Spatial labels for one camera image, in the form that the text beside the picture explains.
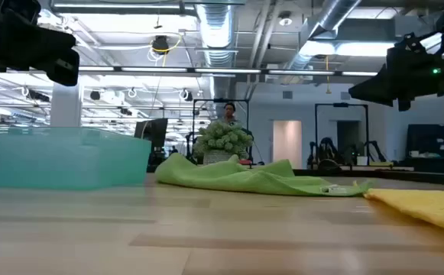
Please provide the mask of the black background stand frame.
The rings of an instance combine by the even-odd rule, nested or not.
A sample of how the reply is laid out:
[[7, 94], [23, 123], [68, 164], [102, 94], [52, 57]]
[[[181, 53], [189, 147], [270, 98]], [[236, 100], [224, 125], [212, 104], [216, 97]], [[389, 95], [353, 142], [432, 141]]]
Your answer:
[[[198, 131], [195, 131], [195, 117], [197, 116], [197, 112], [199, 110], [207, 110], [207, 108], [205, 108], [205, 105], [207, 102], [212, 103], [213, 105], [215, 104], [221, 104], [221, 103], [225, 103], [227, 104], [232, 104], [234, 105], [237, 102], [243, 102], [246, 104], [246, 109], [245, 109], [245, 123], [241, 124], [240, 122], [238, 123], [238, 126], [241, 127], [241, 130], [246, 133], [246, 135], [248, 135], [251, 138], [251, 142], [254, 142], [254, 136], [252, 134], [251, 131], [249, 131], [249, 115], [250, 115], [250, 108], [249, 108], [249, 101], [247, 99], [224, 99], [224, 98], [215, 98], [215, 99], [194, 99], [193, 100], [193, 107], [192, 107], [192, 111], [193, 111], [193, 120], [192, 120], [192, 131], [186, 136], [186, 139], [188, 141], [192, 142], [192, 147], [191, 147], [191, 151], [188, 153], [189, 157], [192, 156], [198, 156], [199, 154], [201, 154], [201, 151], [198, 150], [198, 144], [200, 144], [201, 142], [201, 137], [203, 136], [201, 133], [201, 128]], [[252, 155], [252, 143], [250, 146], [245, 148], [245, 153], [242, 154], [242, 159], [243, 161], [247, 161], [248, 164], [252, 164], [253, 163], [253, 155]]]
[[[314, 105], [314, 131], [315, 131], [315, 142], [317, 145], [319, 145], [319, 135], [318, 135], [318, 126], [319, 126], [319, 120], [318, 120], [318, 107], [320, 106], [332, 106], [333, 108], [349, 108], [351, 106], [355, 107], [362, 107], [365, 110], [365, 141], [369, 142], [369, 111], [368, 111], [368, 105], [367, 104], [352, 104], [352, 103], [346, 103], [346, 102], [336, 102], [336, 103], [316, 103]], [[371, 164], [371, 155], [370, 155], [370, 145], [365, 145], [366, 147], [366, 161], [367, 163], [365, 166], [370, 166]]]

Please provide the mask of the black aluminium table frame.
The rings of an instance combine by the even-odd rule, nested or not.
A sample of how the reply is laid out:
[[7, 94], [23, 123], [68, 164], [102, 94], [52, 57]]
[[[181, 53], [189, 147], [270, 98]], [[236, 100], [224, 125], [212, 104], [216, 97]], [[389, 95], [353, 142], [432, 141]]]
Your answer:
[[399, 170], [293, 170], [293, 173], [296, 176], [379, 178], [444, 185], [444, 173], [422, 173]]

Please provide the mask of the teal translucent plastic basket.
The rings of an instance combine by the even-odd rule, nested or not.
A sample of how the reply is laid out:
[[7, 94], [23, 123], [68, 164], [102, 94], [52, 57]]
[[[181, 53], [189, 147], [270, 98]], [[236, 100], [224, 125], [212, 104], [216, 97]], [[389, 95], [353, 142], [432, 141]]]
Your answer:
[[0, 187], [100, 189], [144, 181], [151, 143], [96, 128], [0, 127]]

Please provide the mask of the black ceiling device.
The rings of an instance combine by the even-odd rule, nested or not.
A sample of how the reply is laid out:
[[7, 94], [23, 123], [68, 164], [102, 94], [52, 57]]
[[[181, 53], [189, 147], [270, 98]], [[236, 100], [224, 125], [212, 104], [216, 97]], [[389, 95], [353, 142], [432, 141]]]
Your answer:
[[165, 55], [169, 52], [169, 44], [167, 36], [156, 36], [151, 44], [151, 49], [154, 53]]

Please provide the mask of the green microfiber towel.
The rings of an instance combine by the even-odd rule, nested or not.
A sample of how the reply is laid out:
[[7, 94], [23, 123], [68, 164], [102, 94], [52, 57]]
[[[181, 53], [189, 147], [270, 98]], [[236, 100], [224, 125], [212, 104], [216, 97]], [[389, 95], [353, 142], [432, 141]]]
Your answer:
[[287, 160], [249, 169], [233, 155], [226, 161], [197, 166], [181, 154], [168, 157], [154, 172], [163, 184], [194, 189], [279, 196], [363, 196], [370, 183], [343, 186], [316, 176], [296, 176]]

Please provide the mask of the artificial green potted plant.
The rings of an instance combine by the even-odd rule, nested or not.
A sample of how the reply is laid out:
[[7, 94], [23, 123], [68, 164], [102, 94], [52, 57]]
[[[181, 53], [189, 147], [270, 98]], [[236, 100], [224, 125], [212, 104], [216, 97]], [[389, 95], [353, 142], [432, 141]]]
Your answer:
[[214, 121], [200, 128], [193, 143], [193, 156], [203, 158], [204, 163], [229, 159], [236, 155], [239, 160], [250, 160], [252, 133], [238, 123]]

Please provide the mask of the black background cabinet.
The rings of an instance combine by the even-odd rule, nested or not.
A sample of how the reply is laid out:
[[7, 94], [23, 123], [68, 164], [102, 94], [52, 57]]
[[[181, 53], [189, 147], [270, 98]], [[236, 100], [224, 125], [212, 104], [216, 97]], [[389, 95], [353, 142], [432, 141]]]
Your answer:
[[408, 125], [404, 163], [416, 172], [444, 173], [444, 125]]

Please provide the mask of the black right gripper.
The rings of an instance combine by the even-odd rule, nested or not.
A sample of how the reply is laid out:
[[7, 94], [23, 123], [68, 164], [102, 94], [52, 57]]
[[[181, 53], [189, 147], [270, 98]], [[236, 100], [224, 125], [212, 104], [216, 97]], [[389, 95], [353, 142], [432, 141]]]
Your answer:
[[[387, 50], [386, 73], [361, 82], [348, 90], [353, 99], [392, 107], [393, 95], [444, 94], [444, 57], [428, 53], [418, 37], [407, 38]], [[411, 108], [411, 100], [398, 99], [399, 112]]]

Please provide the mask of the person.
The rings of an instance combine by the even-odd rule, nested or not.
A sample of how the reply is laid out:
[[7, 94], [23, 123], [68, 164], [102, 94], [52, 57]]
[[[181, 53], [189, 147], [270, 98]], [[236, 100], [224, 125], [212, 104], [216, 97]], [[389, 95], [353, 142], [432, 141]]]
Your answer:
[[225, 114], [223, 121], [228, 125], [241, 125], [241, 122], [235, 117], [236, 108], [232, 102], [227, 102], [224, 106]]

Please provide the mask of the white building column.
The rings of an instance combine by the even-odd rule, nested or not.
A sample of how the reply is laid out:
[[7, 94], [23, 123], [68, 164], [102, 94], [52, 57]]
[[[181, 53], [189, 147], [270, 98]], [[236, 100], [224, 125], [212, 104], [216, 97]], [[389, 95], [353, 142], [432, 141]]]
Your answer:
[[51, 127], [79, 127], [83, 107], [83, 87], [54, 83], [50, 100]]

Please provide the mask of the black background monitor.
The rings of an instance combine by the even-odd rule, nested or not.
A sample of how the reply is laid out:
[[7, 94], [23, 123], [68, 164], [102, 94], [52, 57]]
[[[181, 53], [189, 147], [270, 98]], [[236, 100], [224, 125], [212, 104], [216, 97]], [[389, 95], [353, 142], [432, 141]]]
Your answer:
[[165, 144], [167, 133], [167, 118], [158, 118], [149, 121], [141, 121], [136, 124], [134, 137], [151, 142], [151, 151], [161, 149]]

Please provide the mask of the white door panel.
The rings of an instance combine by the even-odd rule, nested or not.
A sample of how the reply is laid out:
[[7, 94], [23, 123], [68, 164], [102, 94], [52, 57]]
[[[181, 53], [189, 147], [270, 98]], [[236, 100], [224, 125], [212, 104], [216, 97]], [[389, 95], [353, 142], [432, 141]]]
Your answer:
[[273, 121], [273, 161], [289, 160], [293, 169], [303, 168], [301, 121]]

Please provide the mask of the long ceiling light bar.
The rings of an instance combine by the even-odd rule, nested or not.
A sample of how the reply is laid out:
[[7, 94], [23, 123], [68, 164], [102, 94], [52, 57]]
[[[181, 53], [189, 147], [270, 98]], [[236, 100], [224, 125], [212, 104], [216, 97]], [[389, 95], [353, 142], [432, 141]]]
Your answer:
[[331, 71], [331, 70], [268, 70], [204, 67], [161, 67], [161, 66], [80, 66], [80, 72], [97, 73], [191, 73], [191, 74], [254, 74], [275, 76], [376, 76], [376, 72]]

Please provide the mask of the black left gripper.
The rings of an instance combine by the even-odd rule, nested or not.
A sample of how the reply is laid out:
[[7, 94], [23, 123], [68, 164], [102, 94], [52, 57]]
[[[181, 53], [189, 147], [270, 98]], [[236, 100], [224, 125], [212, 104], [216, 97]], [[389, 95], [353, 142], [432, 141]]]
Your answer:
[[73, 35], [40, 27], [14, 11], [0, 14], [0, 71], [43, 70], [63, 86], [75, 86], [79, 54]]

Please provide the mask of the yellow microfiber towel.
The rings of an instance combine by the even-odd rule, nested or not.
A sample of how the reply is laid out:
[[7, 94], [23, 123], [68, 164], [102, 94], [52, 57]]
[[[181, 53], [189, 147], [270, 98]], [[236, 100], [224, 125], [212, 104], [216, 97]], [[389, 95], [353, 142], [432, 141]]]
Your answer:
[[444, 228], [444, 190], [369, 189], [365, 198]]

